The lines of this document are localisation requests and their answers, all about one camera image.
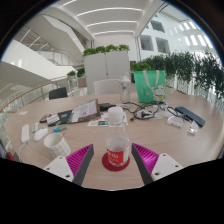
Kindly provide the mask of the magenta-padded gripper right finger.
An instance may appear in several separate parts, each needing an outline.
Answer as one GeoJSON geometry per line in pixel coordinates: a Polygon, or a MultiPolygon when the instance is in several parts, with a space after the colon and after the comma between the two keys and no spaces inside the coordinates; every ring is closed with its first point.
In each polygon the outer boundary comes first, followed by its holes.
{"type": "Polygon", "coordinates": [[[167,153],[157,154],[136,143],[132,144],[131,152],[145,185],[182,169],[182,166],[167,153]]]}

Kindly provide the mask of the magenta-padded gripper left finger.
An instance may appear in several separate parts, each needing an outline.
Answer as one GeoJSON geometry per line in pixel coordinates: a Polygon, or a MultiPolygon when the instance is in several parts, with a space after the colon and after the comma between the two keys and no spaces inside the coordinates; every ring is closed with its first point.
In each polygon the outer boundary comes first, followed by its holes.
{"type": "Polygon", "coordinates": [[[90,144],[67,157],[58,156],[44,170],[81,186],[93,155],[94,147],[90,144]]]}

